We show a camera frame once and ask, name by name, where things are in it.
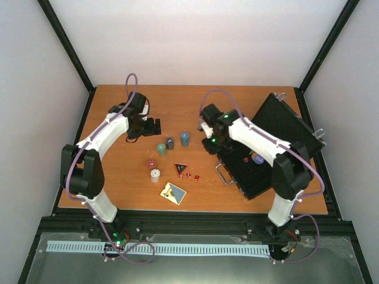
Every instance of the white wall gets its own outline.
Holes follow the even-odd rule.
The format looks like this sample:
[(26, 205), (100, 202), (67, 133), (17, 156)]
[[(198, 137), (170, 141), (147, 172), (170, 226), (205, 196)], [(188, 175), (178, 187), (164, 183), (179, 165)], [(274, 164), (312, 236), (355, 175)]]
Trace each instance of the white wall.
[(88, 93), (37, 1), (0, 1), (0, 283), (16, 283)]
[(352, 220), (379, 283), (379, 2), (361, 1), (306, 92), (328, 143), (326, 164), (343, 218)]
[(346, 0), (51, 0), (94, 84), (299, 86)]

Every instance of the silver handle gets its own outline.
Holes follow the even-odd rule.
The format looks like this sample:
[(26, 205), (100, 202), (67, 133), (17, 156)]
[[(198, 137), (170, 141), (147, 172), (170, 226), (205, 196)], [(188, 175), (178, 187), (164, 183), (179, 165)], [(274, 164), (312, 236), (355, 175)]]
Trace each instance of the silver handle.
[(223, 182), (226, 184), (226, 185), (231, 185), (232, 183), (234, 183), (234, 180), (232, 179), (230, 182), (227, 182), (225, 177), (223, 176), (223, 174), (219, 171), (219, 167), (221, 166), (222, 164), (219, 163), (217, 166), (216, 166), (216, 172), (219, 174), (220, 178), (223, 180)]

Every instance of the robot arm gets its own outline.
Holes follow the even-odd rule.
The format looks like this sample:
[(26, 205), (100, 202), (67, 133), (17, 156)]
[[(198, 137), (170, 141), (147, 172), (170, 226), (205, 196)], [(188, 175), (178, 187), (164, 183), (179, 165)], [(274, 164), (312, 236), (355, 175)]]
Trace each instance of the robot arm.
[(62, 150), (62, 164), (60, 182), (63, 187), (66, 184), (68, 171), (74, 157), (86, 143), (89, 143), (83, 151), (78, 163), (83, 167), (75, 166), (70, 179), (70, 193), (86, 202), (104, 222), (113, 222), (117, 208), (109, 200), (104, 190), (104, 173), (101, 160), (107, 150), (124, 133), (128, 138), (137, 139), (139, 136), (159, 135), (160, 121), (147, 118), (149, 106), (145, 105), (146, 97), (136, 93), (129, 107), (127, 107), (116, 119), (110, 120), (122, 109), (125, 103), (113, 106), (105, 120), (87, 138), (75, 146), (66, 145)]
[(268, 218), (277, 227), (282, 227), (290, 220), (291, 209), (297, 198), (308, 187), (313, 174), (302, 162), (289, 155), (279, 144), (291, 148), (309, 162), (308, 152), (299, 142), (291, 144), (280, 140), (260, 129), (248, 118), (241, 119), (237, 111), (224, 114), (211, 104), (201, 112), (204, 120), (200, 124), (207, 138), (203, 140), (205, 149), (216, 154), (222, 147), (230, 148), (231, 140), (236, 140), (261, 155), (273, 168), (272, 187), (275, 199)]

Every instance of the open black case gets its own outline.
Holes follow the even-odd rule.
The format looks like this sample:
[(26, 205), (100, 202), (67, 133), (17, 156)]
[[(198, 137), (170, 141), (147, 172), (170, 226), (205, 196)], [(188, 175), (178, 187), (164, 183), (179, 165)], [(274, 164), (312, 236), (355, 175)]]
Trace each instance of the open black case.
[[(282, 97), (270, 93), (252, 122), (270, 134), (291, 142), (302, 142), (309, 157), (316, 155), (326, 143), (318, 138), (313, 130), (298, 116)], [(225, 184), (233, 182), (247, 200), (250, 200), (271, 187), (271, 166), (245, 145), (232, 141), (232, 149), (222, 149), (217, 153), (220, 164), (229, 173), (232, 181), (227, 182), (216, 167)]]

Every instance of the orange tabletop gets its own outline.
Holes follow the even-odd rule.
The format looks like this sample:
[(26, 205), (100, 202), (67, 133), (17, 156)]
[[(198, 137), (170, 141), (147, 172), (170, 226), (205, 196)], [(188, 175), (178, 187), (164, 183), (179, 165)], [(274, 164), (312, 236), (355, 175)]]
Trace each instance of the orange tabletop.
[[(105, 175), (105, 191), (117, 208), (164, 211), (197, 212), (251, 212), (267, 213), (274, 200), (275, 192), (270, 189), (247, 201), (236, 185), (225, 185), (215, 171), (218, 164), (216, 156), (209, 155), (201, 140), (204, 133), (197, 131), (200, 102), (207, 91), (222, 88), (229, 91), (237, 100), (242, 112), (252, 118), (270, 92), (287, 93), (285, 102), (300, 115), (294, 89), (277, 86), (153, 86), (142, 85), (138, 92), (150, 100), (150, 116), (160, 118), (162, 135), (140, 137), (137, 143), (126, 143), (122, 135), (107, 151), (102, 167)], [(87, 137), (104, 120), (108, 110), (126, 101), (125, 86), (99, 85), (89, 110), (81, 139)], [(234, 106), (222, 93), (208, 97), (207, 104), (215, 103), (221, 111), (229, 111)], [(181, 146), (180, 133), (188, 132), (188, 147)], [(167, 136), (175, 139), (174, 150), (160, 156), (156, 150)], [(150, 181), (147, 161), (154, 159), (160, 170), (158, 183)], [(188, 164), (186, 176), (179, 179), (174, 163)], [(180, 205), (176, 205), (159, 194), (167, 182), (187, 191)], [(320, 190), (317, 179), (311, 181), (305, 193)], [(79, 208), (80, 202), (71, 201), (62, 194), (59, 207)], [(305, 199), (295, 213), (327, 214), (323, 195)]]

